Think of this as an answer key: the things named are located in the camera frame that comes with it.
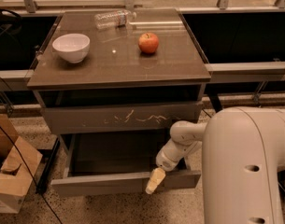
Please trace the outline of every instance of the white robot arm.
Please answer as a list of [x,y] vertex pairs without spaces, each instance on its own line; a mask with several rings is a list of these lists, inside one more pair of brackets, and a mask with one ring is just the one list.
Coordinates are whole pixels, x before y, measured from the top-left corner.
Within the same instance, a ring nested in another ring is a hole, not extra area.
[[205,223],[283,223],[277,172],[285,167],[285,110],[228,108],[207,126],[181,121],[170,134],[149,183],[159,185],[202,140]]

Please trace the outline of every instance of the cable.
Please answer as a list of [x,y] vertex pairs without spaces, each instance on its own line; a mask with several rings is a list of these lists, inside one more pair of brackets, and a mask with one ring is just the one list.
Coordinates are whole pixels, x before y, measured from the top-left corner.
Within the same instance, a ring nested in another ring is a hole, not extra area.
[[[30,174],[30,176],[32,177],[33,182],[35,183],[36,187],[37,187],[37,183],[36,180],[34,178],[34,176],[32,175],[30,168],[27,164],[27,162],[24,160],[20,150],[17,148],[17,146],[15,145],[15,143],[13,142],[13,140],[11,139],[11,137],[7,134],[7,132],[1,127],[0,125],[0,130],[4,133],[4,135],[9,139],[9,141],[11,142],[11,144],[17,149],[17,151],[19,152],[19,155],[21,156],[21,159],[23,161],[23,163],[25,164],[26,168],[28,169],[28,172]],[[49,207],[50,211],[56,216],[57,220],[60,222],[60,224],[63,224],[63,222],[59,219],[58,215],[55,213],[55,211],[51,208],[50,204],[48,203],[48,201],[46,200],[46,198],[43,196],[43,194],[40,194],[40,196],[42,197],[42,199],[44,200],[44,202],[46,203],[46,205]]]
[[211,116],[205,111],[205,109],[202,109],[202,111],[204,111],[206,113],[206,115],[211,118]]
[[[1,30],[0,36],[1,36],[2,34],[8,35],[8,36],[9,36],[10,38],[12,38],[12,40],[18,45],[18,47],[21,48],[21,42],[20,42],[17,38],[15,38],[12,34],[10,34],[10,33],[7,31],[9,28],[10,28],[10,27],[8,27],[7,29],[3,29],[2,27],[0,27],[0,30]],[[5,85],[8,87],[8,89],[9,89],[10,91],[14,91],[14,90],[12,90],[12,88],[4,81],[4,79],[3,79],[2,77],[0,77],[0,79],[3,81],[3,83],[5,83]]]

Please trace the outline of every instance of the red apple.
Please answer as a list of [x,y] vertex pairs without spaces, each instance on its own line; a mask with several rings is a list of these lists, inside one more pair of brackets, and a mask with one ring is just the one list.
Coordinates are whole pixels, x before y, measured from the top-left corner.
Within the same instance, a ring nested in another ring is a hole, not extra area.
[[154,33],[145,33],[139,37],[139,48],[147,54],[154,53],[159,46],[159,37]]

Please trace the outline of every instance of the cabinet top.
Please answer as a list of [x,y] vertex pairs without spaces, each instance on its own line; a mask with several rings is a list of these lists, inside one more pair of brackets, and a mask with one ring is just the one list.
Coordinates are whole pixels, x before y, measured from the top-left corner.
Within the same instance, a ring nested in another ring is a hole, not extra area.
[[[94,15],[97,13],[101,11],[63,15],[38,58],[29,89],[164,86],[210,80],[185,21],[174,9],[138,9],[131,24],[104,31],[96,29]],[[159,37],[159,48],[152,55],[142,53],[138,47],[138,38],[146,32]],[[72,33],[85,34],[91,40],[87,57],[78,64],[64,61],[52,48],[57,37]]]

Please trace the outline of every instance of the open drawer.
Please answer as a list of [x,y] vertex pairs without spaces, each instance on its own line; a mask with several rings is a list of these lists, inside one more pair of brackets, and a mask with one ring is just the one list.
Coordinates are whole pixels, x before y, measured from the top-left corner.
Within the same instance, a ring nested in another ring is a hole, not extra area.
[[[167,134],[164,129],[73,134],[64,177],[51,184],[62,197],[143,192]],[[187,166],[182,161],[159,189],[194,188],[200,171]]]

